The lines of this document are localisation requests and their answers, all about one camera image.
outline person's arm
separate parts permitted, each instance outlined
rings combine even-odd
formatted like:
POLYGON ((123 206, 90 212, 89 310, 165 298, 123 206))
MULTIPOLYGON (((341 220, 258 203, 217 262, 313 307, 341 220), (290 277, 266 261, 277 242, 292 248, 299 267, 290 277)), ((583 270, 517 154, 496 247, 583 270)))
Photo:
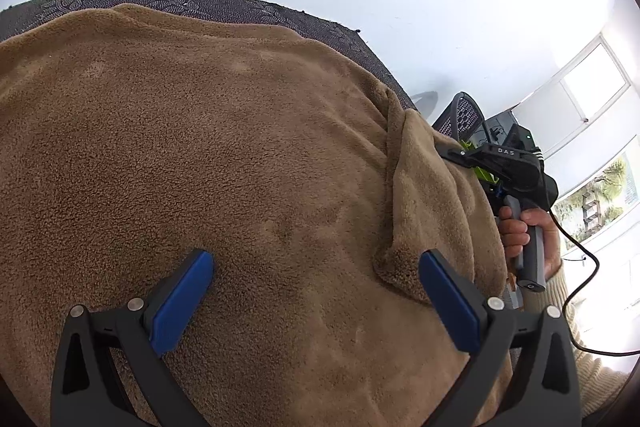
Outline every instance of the person's arm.
MULTIPOLYGON (((539 208, 525 210, 520 217, 522 221, 511 219, 511 209, 506 206, 500 210, 501 221, 498 227, 508 262, 522 251, 523 245, 529 242, 529 235, 526 233, 527 225, 542 227, 545 245, 546 291, 541 293, 523 291, 524 308, 531 312, 541 312, 549 305, 562 309, 568 291, 560 258, 558 229, 551 217, 539 208)), ((569 303, 565 316, 574 339, 580 344, 580 333, 574 320, 573 304, 569 303)), ((618 395, 628 375, 602 365, 600 358, 596 359, 590 353, 580 351, 576 347, 574 347, 574 357, 580 385, 580 408, 582 416, 585 417, 608 405, 618 395)))

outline beige sweater sleeve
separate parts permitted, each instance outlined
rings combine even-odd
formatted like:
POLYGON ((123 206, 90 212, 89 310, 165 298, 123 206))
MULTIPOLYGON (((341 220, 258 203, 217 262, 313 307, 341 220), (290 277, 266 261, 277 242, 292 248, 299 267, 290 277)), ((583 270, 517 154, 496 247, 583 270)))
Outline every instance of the beige sweater sleeve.
MULTIPOLYGON (((553 305, 562 309, 568 291, 564 279, 564 267, 546 282, 546 291, 542 293, 523 292, 524 308, 530 312, 541 312, 546 306, 553 305)), ((575 308, 569 303, 566 308, 566 320, 580 344, 580 333, 574 321, 575 308)), ((614 371, 602 365, 600 358, 594 358, 574 347, 575 365, 578 370, 580 384, 580 409, 582 417, 608 405, 624 386, 628 375, 614 371)))

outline blue gripper pad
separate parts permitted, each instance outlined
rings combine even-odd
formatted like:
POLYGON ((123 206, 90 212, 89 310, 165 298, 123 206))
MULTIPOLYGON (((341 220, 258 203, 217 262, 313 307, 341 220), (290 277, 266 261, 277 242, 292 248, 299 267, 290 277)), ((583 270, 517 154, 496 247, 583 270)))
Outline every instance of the blue gripper pad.
POLYGON ((158 357, 177 347, 191 316, 207 292, 213 272, 213 256, 204 250, 194 250, 153 299, 159 299, 159 302, 150 303, 148 311, 152 315, 145 322, 149 343, 158 357))
POLYGON ((420 256, 418 276, 456 348, 466 353, 478 352, 481 344, 480 320, 429 251, 420 256))

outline fleece blanket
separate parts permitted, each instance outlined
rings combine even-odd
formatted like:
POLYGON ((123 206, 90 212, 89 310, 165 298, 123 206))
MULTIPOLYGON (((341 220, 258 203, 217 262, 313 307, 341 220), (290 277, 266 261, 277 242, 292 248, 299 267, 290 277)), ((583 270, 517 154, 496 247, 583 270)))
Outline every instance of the fleece blanket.
MULTIPOLYGON (((46 427, 69 309, 143 296, 198 247, 216 279, 165 360, 211 425, 420 425, 467 357, 419 255, 440 248, 486 296, 506 277, 482 190, 438 140, 286 28, 122 5, 3 42, 0 374, 46 427)), ((479 422, 510 374, 506 357, 479 422)))

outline hand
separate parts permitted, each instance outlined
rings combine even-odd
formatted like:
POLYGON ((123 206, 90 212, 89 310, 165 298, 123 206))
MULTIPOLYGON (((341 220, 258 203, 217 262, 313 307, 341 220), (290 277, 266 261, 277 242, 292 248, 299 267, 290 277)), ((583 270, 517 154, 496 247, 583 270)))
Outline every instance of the hand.
POLYGON ((529 234, 527 233, 527 225, 542 227, 543 243, 545 245, 545 280, 551 279, 555 273, 560 269, 562 263, 560 259, 560 235, 558 233, 558 227, 551 219, 551 216, 547 214, 541 208, 528 208, 523 210, 520 214, 520 219, 511 218, 511 209, 508 206, 503 206, 498 212, 500 217, 500 223, 498 224, 498 230, 500 231, 500 237, 502 238, 502 244, 504 245, 504 255, 507 258, 507 264, 510 264, 510 260, 517 257, 522 252, 522 247, 526 245, 529 240, 529 234))

